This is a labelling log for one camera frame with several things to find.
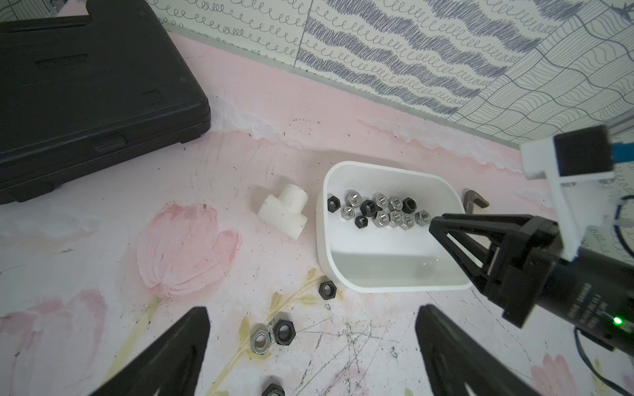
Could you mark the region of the black nut cluster top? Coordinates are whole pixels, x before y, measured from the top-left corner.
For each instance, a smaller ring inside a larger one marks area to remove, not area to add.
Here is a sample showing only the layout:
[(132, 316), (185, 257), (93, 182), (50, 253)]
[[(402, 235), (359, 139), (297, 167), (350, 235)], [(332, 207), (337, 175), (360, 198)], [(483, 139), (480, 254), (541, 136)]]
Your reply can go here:
[(417, 203), (411, 197), (406, 197), (402, 200), (402, 211), (408, 215), (414, 214), (417, 211)]

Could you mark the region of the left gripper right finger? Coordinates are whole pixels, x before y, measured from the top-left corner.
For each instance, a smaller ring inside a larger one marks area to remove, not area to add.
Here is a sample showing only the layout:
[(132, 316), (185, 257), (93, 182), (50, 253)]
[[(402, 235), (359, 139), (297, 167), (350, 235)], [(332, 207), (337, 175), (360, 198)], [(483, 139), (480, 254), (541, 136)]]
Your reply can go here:
[(434, 305), (415, 323), (429, 384), (435, 395), (536, 395)]

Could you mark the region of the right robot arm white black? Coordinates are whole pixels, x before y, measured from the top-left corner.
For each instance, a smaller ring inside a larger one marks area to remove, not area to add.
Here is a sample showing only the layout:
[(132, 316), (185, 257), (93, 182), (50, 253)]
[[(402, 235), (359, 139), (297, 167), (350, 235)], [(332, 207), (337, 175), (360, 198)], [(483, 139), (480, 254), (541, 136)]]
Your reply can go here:
[(631, 265), (585, 248), (564, 259), (557, 222), (540, 216), (444, 214), (429, 232), (514, 326), (540, 306), (599, 345), (632, 355)]

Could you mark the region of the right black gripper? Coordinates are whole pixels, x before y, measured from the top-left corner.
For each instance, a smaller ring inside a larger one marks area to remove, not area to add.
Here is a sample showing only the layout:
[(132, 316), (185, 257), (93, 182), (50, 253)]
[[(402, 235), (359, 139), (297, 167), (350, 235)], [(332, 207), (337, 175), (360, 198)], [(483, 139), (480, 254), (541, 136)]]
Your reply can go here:
[[(558, 238), (557, 222), (529, 214), (444, 214), (432, 219), (429, 232), (503, 318), (523, 327), (553, 268), (548, 249)], [(470, 234), (494, 235), (495, 255)]]

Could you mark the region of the silver nut cluster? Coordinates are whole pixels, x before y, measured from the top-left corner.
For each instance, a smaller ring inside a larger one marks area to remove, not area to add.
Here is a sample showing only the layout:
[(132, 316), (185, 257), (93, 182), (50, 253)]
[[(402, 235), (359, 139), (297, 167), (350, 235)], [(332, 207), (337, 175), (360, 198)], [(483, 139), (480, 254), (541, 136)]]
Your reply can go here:
[(390, 214), (386, 211), (378, 211), (373, 218), (373, 223), (378, 228), (387, 227), (390, 224), (390, 221)]
[(356, 217), (355, 209), (352, 206), (344, 206), (340, 212), (342, 218), (346, 221), (354, 219)]
[(403, 211), (403, 201), (397, 196), (392, 196), (388, 201), (389, 211)]

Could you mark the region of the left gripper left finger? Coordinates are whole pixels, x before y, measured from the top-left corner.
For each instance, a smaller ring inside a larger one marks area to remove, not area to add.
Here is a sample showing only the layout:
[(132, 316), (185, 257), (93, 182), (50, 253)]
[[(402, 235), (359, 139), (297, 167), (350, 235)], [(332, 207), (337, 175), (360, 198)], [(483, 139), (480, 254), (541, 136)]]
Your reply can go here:
[(193, 395), (211, 331), (207, 309), (190, 309), (95, 395)]

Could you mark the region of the silver nut bottom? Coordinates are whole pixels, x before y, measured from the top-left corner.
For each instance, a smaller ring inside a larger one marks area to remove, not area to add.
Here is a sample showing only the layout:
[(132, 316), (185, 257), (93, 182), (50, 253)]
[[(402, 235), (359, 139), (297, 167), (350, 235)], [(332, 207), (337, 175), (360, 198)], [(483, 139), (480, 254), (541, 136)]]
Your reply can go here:
[(346, 204), (352, 208), (359, 208), (363, 203), (363, 197), (358, 191), (350, 190), (345, 196)]

